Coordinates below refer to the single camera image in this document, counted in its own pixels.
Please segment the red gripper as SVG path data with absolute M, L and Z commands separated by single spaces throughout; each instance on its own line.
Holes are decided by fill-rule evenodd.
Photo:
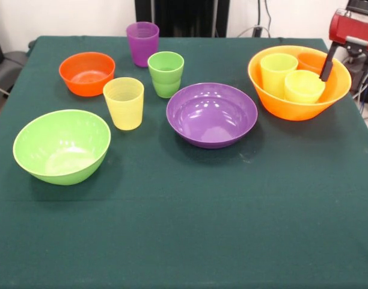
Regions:
M 368 51 L 368 15 L 356 11 L 338 9 L 331 19 L 329 39 L 332 41 L 319 78 L 327 82 L 333 68 L 333 58 L 339 46 L 350 43 L 360 45 Z

